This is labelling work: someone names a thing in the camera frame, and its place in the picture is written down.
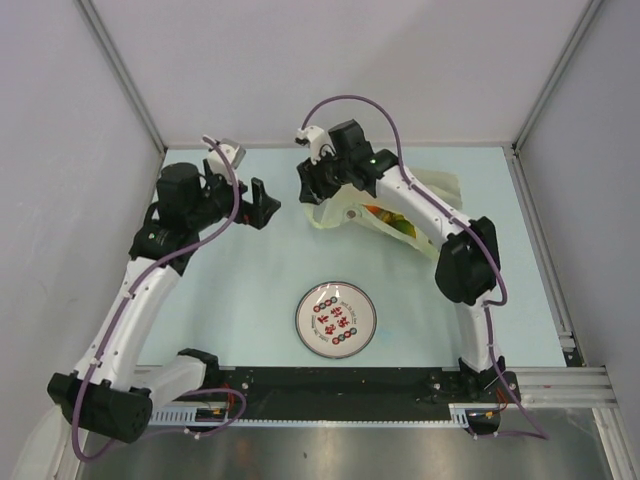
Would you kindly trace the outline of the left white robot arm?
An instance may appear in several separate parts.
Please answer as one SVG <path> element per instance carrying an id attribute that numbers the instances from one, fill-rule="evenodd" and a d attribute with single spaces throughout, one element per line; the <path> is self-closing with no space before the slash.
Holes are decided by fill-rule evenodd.
<path id="1" fill-rule="evenodd" d="M 258 178 L 244 185 L 190 163 L 163 168 L 156 196 L 134 237 L 122 285 L 99 333 L 72 372 L 54 374 L 47 386 L 71 427 L 74 445 L 82 431 L 132 443 L 152 414 L 172 401 L 193 394 L 207 400 L 226 392 L 213 354 L 183 349 L 141 380 L 135 378 L 137 361 L 162 304 L 203 245 L 201 232 L 216 223 L 260 230 L 281 203 Z"/>

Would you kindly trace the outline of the pale yellow plastic bag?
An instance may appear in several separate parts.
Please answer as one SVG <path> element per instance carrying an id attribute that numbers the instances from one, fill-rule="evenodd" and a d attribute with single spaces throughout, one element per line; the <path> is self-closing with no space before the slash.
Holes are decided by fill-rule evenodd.
<path id="1" fill-rule="evenodd" d="M 459 179 L 456 175 L 446 172 L 415 169 L 412 174 L 441 200 L 460 210 L 463 206 Z M 388 225 L 377 220 L 365 208 L 374 205 L 394 213 L 401 214 L 391 208 L 388 201 L 374 199 L 366 192 L 359 191 L 352 185 L 344 185 L 330 199 L 321 205 L 303 203 L 302 208 L 309 223 L 316 229 L 333 229 L 347 223 L 355 223 L 376 233 L 380 233 L 420 251 L 431 260 L 437 260 L 439 252 L 433 245 L 431 238 L 419 230 L 408 218 L 416 230 L 415 239 L 408 237 Z"/>

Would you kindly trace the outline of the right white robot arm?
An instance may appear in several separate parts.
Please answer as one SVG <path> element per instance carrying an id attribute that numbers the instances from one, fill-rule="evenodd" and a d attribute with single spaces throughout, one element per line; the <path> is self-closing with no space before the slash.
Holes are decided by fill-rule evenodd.
<path id="1" fill-rule="evenodd" d="M 435 282 L 454 304 L 460 326 L 462 391 L 486 400 L 505 371 L 491 320 L 497 304 L 491 295 L 505 287 L 494 223 L 471 219 L 437 197 L 405 166 L 401 150 L 375 150 L 355 120 L 328 131 L 303 126 L 295 141 L 309 150 L 297 167 L 301 203 L 320 205 L 352 186 L 388 204 L 432 242 L 439 253 Z"/>

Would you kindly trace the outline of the round printed plate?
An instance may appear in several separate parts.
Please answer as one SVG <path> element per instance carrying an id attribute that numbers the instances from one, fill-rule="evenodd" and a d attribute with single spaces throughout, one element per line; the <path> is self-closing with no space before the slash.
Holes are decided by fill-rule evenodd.
<path id="1" fill-rule="evenodd" d="M 307 291 L 297 304 L 294 318 L 305 347 L 335 360 L 364 350 L 378 324 L 371 298 L 360 287 L 343 281 L 319 284 Z"/>

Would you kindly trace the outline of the green orange fake mango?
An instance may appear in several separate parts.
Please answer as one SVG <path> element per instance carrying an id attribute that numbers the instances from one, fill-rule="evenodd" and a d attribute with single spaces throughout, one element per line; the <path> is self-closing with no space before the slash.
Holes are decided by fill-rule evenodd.
<path id="1" fill-rule="evenodd" d="M 389 227 L 413 239 L 417 237 L 414 225 L 409 222 L 403 215 L 374 205 L 366 205 L 365 208 L 377 220 L 388 225 Z"/>

